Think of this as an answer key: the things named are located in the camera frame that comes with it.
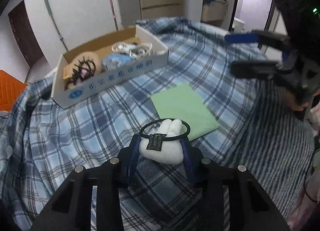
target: wooden door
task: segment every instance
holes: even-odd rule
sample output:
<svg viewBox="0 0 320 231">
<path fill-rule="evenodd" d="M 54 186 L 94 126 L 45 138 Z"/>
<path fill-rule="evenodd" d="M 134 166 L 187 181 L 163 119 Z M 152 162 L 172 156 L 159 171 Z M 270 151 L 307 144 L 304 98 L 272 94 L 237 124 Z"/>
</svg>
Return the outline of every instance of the wooden door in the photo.
<svg viewBox="0 0 320 231">
<path fill-rule="evenodd" d="M 33 34 L 24 1 L 13 8 L 8 16 L 16 42 L 24 59 L 31 68 L 44 55 Z"/>
</svg>

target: green cloth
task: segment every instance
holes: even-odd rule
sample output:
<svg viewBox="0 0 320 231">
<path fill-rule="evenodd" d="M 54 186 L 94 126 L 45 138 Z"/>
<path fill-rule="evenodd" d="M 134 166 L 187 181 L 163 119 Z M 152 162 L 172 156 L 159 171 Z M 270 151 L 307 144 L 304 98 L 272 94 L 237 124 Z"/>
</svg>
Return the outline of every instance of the green cloth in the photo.
<svg viewBox="0 0 320 231">
<path fill-rule="evenodd" d="M 188 84 L 163 90 L 152 95 L 151 100 L 161 119 L 180 119 L 190 125 L 190 141 L 220 126 L 212 113 L 202 104 L 201 97 Z"/>
</svg>

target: bed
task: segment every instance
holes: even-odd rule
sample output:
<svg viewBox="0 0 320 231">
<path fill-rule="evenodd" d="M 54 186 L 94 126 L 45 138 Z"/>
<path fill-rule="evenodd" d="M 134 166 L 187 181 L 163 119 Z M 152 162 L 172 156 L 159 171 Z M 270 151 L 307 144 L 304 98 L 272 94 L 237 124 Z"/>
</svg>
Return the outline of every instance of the bed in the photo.
<svg viewBox="0 0 320 231">
<path fill-rule="evenodd" d="M 168 66 L 125 81 L 62 109 L 50 98 L 53 77 L 29 85 L 12 111 L 0 116 L 1 200 L 29 230 L 68 174 L 101 165 L 129 145 L 133 134 L 159 119 L 150 95 L 183 83 L 202 98 L 220 127 L 192 142 L 221 165 L 245 165 L 286 218 L 300 189 L 314 144 L 308 123 L 281 103 L 272 82 L 237 80 L 234 60 L 265 59 L 250 45 L 226 45 L 223 32 L 183 18 L 142 20 L 170 49 Z M 119 192 L 125 230 L 159 230 L 201 195 L 188 186 L 183 165 L 140 158 L 128 189 Z M 91 227 L 95 230 L 95 196 Z M 228 207 L 225 208 L 228 228 Z M 179 230 L 189 230 L 190 210 Z"/>
</svg>

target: metal tag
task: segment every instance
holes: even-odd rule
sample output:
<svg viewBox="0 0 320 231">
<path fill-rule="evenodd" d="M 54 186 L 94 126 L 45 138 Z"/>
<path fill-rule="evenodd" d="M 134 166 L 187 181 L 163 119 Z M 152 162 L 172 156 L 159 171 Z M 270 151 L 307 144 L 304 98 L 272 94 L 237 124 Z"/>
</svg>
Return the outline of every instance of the metal tag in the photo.
<svg viewBox="0 0 320 231">
<path fill-rule="evenodd" d="M 147 150 L 161 151 L 162 148 L 162 140 L 166 137 L 166 134 L 150 134 L 149 143 L 147 145 Z"/>
</svg>

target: black hair tie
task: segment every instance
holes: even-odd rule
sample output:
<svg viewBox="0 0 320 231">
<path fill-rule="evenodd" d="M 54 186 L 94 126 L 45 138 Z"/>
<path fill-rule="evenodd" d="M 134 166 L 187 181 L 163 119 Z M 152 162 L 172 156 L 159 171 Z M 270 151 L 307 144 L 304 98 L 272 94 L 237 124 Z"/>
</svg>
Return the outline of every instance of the black hair tie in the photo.
<svg viewBox="0 0 320 231">
<path fill-rule="evenodd" d="M 164 120 L 167 120 L 167 119 L 170 119 L 170 120 L 175 120 L 175 119 L 172 119 L 172 118 L 165 118 L 165 119 L 159 119 L 159 120 L 156 120 L 156 121 L 153 121 L 151 123 L 148 123 L 146 124 L 144 127 L 141 128 L 140 132 L 139 132 L 139 135 L 142 137 L 142 138 L 146 138 L 146 139 L 150 139 L 150 135 L 146 135 L 143 133 L 143 131 L 150 125 L 152 124 L 155 124 L 155 123 L 159 123 L 159 122 L 162 122 Z M 173 136 L 173 137 L 164 137 L 162 140 L 163 141 L 176 141 L 176 140 L 179 140 L 179 139 L 182 139 L 182 138 L 185 138 L 188 136 L 188 134 L 190 133 L 190 126 L 185 122 L 185 121 L 182 121 L 182 124 L 187 128 L 187 131 L 183 134 L 180 134 L 180 135 L 177 135 L 177 136 Z"/>
<path fill-rule="evenodd" d="M 78 79 L 80 79 L 80 81 L 82 82 L 84 80 L 87 80 L 93 77 L 94 73 L 96 72 L 96 65 L 93 62 L 93 60 L 85 60 L 83 56 L 83 61 L 80 61 L 80 60 L 78 61 L 79 61 L 79 65 L 74 64 L 74 66 L 76 66 L 78 70 L 76 70 L 75 68 L 72 69 L 73 75 L 71 78 L 67 79 L 65 90 L 68 89 L 69 84 L 73 84 L 74 86 L 76 86 Z M 82 70 L 87 71 L 87 74 L 84 77 L 81 75 Z"/>
</svg>

